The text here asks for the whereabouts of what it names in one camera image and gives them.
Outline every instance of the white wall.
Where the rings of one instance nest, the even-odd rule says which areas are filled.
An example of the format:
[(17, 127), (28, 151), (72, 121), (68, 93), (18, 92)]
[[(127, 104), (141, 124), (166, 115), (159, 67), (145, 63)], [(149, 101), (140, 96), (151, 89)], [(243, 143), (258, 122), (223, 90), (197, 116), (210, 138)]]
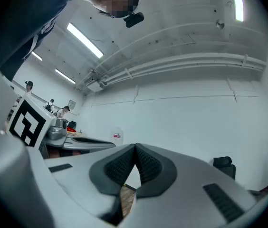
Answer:
[(236, 181), (260, 190), (268, 185), (268, 104), (257, 79), (245, 70), (201, 68), (119, 83), (89, 95), (78, 129), (109, 140), (111, 128), (118, 126), (124, 144), (151, 144), (206, 162), (230, 156)]
[(13, 81), (9, 82), (15, 88), (15, 93), (24, 95), (25, 81), (32, 81), (34, 83), (32, 93), (37, 103), (44, 105), (45, 102), (54, 99), (55, 110), (66, 106), (69, 100), (75, 101), (74, 110), (71, 110), (65, 115), (69, 121), (77, 121), (77, 114), (83, 104), (83, 94), (76, 91), (72, 86), (66, 84), (58, 76), (45, 69), (40, 65), (35, 58), (29, 57), (20, 67)]

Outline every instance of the fluorescent light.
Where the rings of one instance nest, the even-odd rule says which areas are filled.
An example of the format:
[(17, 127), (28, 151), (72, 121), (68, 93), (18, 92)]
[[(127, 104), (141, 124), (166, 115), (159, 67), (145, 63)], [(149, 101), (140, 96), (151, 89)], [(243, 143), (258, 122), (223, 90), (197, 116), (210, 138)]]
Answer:
[(235, 2), (236, 20), (243, 22), (244, 21), (243, 0), (234, 0), (234, 2)]
[(63, 76), (64, 78), (66, 78), (67, 80), (71, 81), (73, 84), (75, 84), (76, 82), (72, 79), (70, 79), (68, 76), (64, 75), (63, 73), (61, 73), (58, 69), (56, 69), (56, 72), (59, 73), (61, 76)]
[(86, 38), (74, 25), (68, 24), (67, 29), (77, 37), (87, 48), (89, 48), (98, 58), (104, 54), (88, 39)]
[(36, 54), (35, 52), (31, 52), (36, 58), (38, 58), (40, 61), (42, 61), (42, 57), (40, 57), (38, 54)]

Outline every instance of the dark shirt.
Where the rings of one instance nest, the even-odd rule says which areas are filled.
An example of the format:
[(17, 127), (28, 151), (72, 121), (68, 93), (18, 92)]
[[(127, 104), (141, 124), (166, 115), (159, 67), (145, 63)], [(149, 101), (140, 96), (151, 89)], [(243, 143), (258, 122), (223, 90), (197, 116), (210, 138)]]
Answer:
[[(10, 74), (9, 80), (24, 62), (22, 59), (31, 48), (32, 38), (58, 16), (68, 1), (12, 0), (0, 18), (0, 70), (4, 75)], [(36, 47), (47, 34), (38, 38)]]

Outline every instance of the red object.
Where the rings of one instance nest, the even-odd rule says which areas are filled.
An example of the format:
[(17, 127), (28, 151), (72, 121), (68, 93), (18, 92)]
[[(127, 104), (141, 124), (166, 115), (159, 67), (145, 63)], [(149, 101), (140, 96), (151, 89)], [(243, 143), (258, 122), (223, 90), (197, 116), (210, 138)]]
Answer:
[(68, 130), (69, 132), (74, 132), (74, 133), (76, 133), (76, 130), (73, 129), (73, 128), (71, 128), (71, 127), (67, 127), (67, 130)]

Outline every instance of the black camera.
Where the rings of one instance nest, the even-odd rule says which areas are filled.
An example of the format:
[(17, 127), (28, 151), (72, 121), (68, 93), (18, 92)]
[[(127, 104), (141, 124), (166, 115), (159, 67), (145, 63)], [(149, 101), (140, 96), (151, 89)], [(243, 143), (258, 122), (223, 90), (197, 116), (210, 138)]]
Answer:
[(136, 14), (133, 13), (129, 17), (124, 18), (125, 25), (128, 28), (131, 28), (132, 26), (140, 23), (143, 20), (144, 20), (143, 13), (136, 13)]

